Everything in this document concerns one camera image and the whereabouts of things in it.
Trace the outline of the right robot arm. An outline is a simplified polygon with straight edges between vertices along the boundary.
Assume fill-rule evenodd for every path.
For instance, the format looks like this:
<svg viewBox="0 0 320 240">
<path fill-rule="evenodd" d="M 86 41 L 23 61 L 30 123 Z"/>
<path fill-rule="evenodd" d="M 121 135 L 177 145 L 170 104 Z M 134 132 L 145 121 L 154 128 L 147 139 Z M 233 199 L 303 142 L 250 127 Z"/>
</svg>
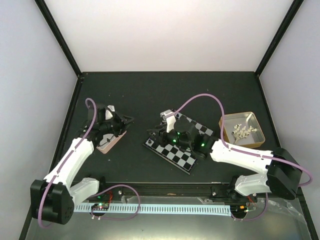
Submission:
<svg viewBox="0 0 320 240">
<path fill-rule="evenodd" d="M 193 166 L 191 159 L 207 158 L 253 171 L 252 175 L 232 178 L 227 195 L 234 202 L 260 193 L 272 193 L 286 200 L 293 200 L 297 196 L 302 170 L 284 148 L 255 150 L 233 144 L 224 145 L 212 130 L 188 118 L 174 119 L 172 123 L 164 121 L 147 130 L 147 133 L 147 146 L 187 172 Z"/>
</svg>

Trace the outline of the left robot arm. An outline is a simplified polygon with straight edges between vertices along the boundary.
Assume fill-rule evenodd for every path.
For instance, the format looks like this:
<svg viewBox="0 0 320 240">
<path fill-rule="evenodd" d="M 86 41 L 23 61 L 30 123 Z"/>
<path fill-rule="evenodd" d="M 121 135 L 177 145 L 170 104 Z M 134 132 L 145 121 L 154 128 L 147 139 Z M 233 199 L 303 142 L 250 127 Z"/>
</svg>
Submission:
<svg viewBox="0 0 320 240">
<path fill-rule="evenodd" d="M 73 184 L 74 178 L 95 149 L 107 153 L 133 122 L 133 117 L 117 112 L 112 105 L 93 103 L 88 107 L 87 121 L 65 155 L 44 179 L 30 186 L 31 215 L 39 224 L 47 221 L 65 225 L 77 205 L 91 196 L 101 200 L 107 195 L 107 186 L 99 180 L 85 177 Z"/>
</svg>

